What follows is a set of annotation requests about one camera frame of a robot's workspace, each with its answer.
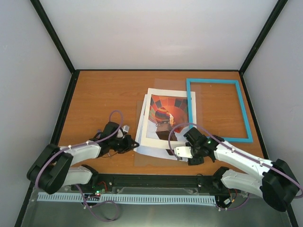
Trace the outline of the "white photo mat board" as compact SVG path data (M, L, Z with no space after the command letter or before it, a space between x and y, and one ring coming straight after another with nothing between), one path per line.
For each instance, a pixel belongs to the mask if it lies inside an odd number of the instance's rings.
M149 115L149 104L150 104L151 95L185 97L187 99L186 91L164 90L164 89L154 89L154 88L149 88L148 91L147 91L147 99L148 99L148 101L146 101L146 106L145 106L145 115L144 115L144 121L143 121L141 144L143 146L150 146L150 147L154 147L154 148L168 149L169 148L168 142L165 142L163 140L154 140L154 139L146 137L147 124L148 124L147 121L148 121L148 117L149 117L148 116ZM195 94L195 92L191 92L191 96L192 96L192 104L193 104L193 118L194 118L194 122L193 123L196 123L196 94ZM188 126L188 130L189 130L190 126L187 125L188 122L181 123L181 124L178 124L175 127L173 127L171 129L171 132L169 133L169 136L171 136L171 134L174 132L174 130L176 128L178 128L179 126L186 125L186 126ZM185 141L173 141L170 144L171 144L172 148L175 148L177 146L184 146L185 145Z

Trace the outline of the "colourful photo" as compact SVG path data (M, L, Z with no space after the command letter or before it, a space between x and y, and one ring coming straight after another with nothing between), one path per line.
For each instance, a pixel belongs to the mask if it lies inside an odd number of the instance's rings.
M148 116L146 137L168 142L171 129L178 124L188 122L187 99L185 97L151 95ZM185 141L183 135L187 130L188 126L186 125L176 128L171 134L170 142ZM170 156L174 156L169 148L165 150Z

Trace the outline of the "blue picture frame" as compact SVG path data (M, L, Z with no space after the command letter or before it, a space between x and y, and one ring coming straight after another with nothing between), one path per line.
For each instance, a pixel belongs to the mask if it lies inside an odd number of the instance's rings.
M186 79L186 95L187 95L187 109L188 109L188 121L189 123L194 122L193 118L193 104L192 104L192 96L191 96L191 84L192 83L210 83L210 84L233 84L236 88L238 101L240 104L240 109L242 113L242 118L244 121L245 131L246 131L246 138L229 138L224 137L224 139L228 142L237 142L237 143L252 143L253 136L250 129L250 123L248 120L240 84L237 80L233 79L195 79L195 78L187 78Z

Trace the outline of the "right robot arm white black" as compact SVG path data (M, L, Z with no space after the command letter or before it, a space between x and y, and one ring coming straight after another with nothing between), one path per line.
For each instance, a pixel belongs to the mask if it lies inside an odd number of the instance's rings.
M186 145L176 148L175 154L187 158L188 165L200 165L205 157L209 157L213 162L222 161L240 170L236 172L220 167L213 175L217 188L226 187L254 194L280 212L285 212L293 199L299 198L298 192L302 187L285 161L254 156L221 137L206 137L196 128L186 132L184 138Z

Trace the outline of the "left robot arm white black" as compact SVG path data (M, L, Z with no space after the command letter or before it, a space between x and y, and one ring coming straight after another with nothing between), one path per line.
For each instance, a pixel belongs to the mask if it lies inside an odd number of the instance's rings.
M64 186L82 184L87 190L98 186L98 171L89 165L74 165L88 159L96 159L113 150L123 154L139 147L128 133L129 126L108 122L88 141L59 147L48 144L27 172L27 179L48 194L54 194Z

